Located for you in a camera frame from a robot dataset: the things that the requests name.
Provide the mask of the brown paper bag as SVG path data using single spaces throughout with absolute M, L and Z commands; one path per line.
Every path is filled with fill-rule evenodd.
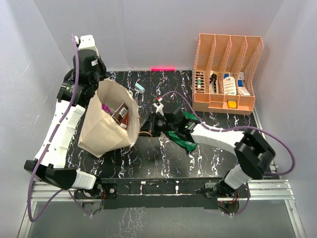
M 103 110 L 102 104 L 115 111 L 125 104 L 128 112 L 127 128 L 121 127 L 114 115 Z M 95 95 L 90 99 L 78 147 L 99 158 L 108 151 L 133 146 L 140 131 L 139 106 L 136 101 L 125 87 L 106 79 L 99 83 Z

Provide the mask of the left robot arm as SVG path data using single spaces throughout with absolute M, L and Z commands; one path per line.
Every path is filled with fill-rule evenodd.
M 27 160 L 24 169 L 32 180 L 39 180 L 63 190 L 71 188 L 86 192 L 96 198 L 102 193 L 100 180 L 79 169 L 66 168 L 68 147 L 77 124 L 94 97 L 99 82 L 106 77 L 106 67 L 98 50 L 78 49 L 73 57 L 74 68 L 64 77 L 59 92 L 54 117 L 46 138 L 33 160 Z

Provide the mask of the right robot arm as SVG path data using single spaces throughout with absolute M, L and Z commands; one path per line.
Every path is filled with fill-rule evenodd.
M 212 127 L 203 126 L 197 119 L 186 117 L 180 108 L 151 113 L 142 124 L 141 130 L 153 137 L 159 137 L 162 132 L 173 131 L 183 141 L 210 145 L 236 156 L 238 165 L 228 171 L 220 182 L 201 189 L 200 192 L 205 196 L 233 196 L 249 180 L 262 179 L 276 155 L 255 129 L 217 132 Z

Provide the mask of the red brown snack box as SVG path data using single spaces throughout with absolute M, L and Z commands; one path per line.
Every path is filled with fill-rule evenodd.
M 111 116 L 112 119 L 123 129 L 127 129 L 129 121 L 129 109 L 125 103 L 122 103 L 119 108 Z

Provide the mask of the purple snack packet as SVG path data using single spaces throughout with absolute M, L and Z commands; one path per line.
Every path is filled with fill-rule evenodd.
M 108 113 L 108 114 L 111 113 L 110 108 L 109 108 L 106 104 L 102 104 L 102 109 L 103 109 L 106 113 Z

